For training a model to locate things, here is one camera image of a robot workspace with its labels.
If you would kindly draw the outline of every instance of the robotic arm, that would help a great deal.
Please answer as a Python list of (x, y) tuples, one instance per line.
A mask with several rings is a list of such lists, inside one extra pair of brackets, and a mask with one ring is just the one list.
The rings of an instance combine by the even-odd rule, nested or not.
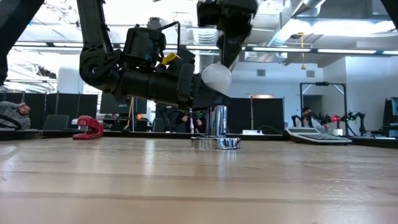
[[(255, 3), (250, 9), (242, 0), (199, 1), (197, 4), (199, 26), (216, 24), (223, 31), (219, 48), (221, 63), (227, 67), (233, 63), (250, 34), (257, 2), (249, 2)], [(80, 76), (87, 84), (112, 93), (117, 101), (136, 96), (174, 105), (181, 110), (203, 110), (208, 106), (229, 104), (229, 97), (208, 87), (201, 74), (193, 73), (194, 54), (178, 47), (177, 54), (164, 57), (166, 38), (162, 30), (170, 26), (130, 28), (123, 51), (114, 50), (105, 24), (103, 4), (102, 0), (78, 0), (83, 34)]]

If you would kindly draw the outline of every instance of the person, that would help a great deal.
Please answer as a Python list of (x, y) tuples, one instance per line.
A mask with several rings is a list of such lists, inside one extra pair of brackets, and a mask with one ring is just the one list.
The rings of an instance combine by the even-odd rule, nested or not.
[[(309, 108), (309, 107), (304, 107), (303, 108), (302, 119), (304, 119), (303, 120), (304, 127), (309, 127), (310, 126), (310, 122), (308, 120), (308, 117), (311, 116), (311, 113), (312, 113), (311, 108)], [(295, 122), (296, 122), (296, 126), (297, 127), (301, 127), (302, 126), (301, 120), (299, 120), (298, 118), (296, 118)], [(316, 128), (321, 133), (327, 133), (329, 131), (329, 129), (330, 129), (328, 124), (321, 125), (316, 119), (313, 119), (312, 117), (311, 117), (311, 122), (312, 122), (312, 126), (314, 128)]]
[(194, 113), (193, 116), (183, 113), (177, 116), (176, 125), (185, 123), (185, 132), (191, 133), (191, 121), (193, 123), (194, 133), (206, 133), (206, 119), (204, 116), (200, 116), (201, 113)]
[[(0, 102), (0, 114), (12, 118), (21, 124), (21, 129), (30, 128), (30, 118), (29, 118), (30, 107), (25, 103), (12, 103), (8, 101)], [(7, 126), (15, 126), (9, 121), (0, 119), (0, 123)]]

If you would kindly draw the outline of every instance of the table surface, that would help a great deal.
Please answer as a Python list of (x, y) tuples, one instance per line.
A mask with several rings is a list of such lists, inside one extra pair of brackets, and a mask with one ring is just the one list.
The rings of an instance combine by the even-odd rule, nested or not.
[(398, 151), (176, 139), (0, 142), (0, 223), (396, 224)]

